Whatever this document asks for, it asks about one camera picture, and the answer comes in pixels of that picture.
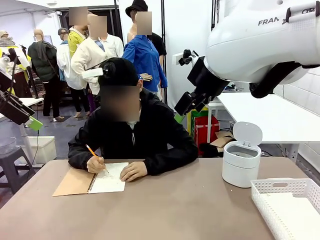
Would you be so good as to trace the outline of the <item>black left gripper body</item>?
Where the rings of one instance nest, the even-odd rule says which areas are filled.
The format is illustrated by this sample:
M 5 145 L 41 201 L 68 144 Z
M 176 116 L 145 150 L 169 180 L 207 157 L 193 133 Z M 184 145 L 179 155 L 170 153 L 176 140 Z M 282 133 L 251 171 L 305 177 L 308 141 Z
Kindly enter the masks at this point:
M 35 112 L 15 95 L 0 91 L 0 113 L 17 125 L 25 124 Z

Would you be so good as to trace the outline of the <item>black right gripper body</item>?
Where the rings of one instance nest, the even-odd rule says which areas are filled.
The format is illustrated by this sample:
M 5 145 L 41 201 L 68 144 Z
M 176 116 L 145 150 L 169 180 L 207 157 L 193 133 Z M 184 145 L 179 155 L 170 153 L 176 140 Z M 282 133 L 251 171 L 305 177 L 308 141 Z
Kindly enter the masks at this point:
M 199 57 L 192 65 L 187 79 L 195 87 L 193 92 L 190 93 L 193 97 L 216 97 L 220 95 L 229 84 L 229 81 L 213 74 L 205 56 Z

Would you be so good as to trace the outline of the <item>person's right hand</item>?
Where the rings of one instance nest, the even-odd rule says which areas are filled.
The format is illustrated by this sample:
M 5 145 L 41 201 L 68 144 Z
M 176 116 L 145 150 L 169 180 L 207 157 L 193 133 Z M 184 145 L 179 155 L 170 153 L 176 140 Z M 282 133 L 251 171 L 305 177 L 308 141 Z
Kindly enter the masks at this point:
M 86 163 L 87 171 L 92 174 L 98 174 L 106 169 L 104 158 L 92 156 Z

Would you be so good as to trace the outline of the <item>person's left hand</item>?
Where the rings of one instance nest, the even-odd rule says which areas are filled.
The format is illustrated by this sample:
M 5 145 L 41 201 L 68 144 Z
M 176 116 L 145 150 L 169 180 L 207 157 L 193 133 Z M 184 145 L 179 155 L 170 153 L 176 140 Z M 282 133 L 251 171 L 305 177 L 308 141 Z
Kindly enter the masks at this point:
M 123 168 L 119 178 L 122 182 L 132 182 L 147 174 L 148 171 L 145 163 L 143 161 L 135 161 Z

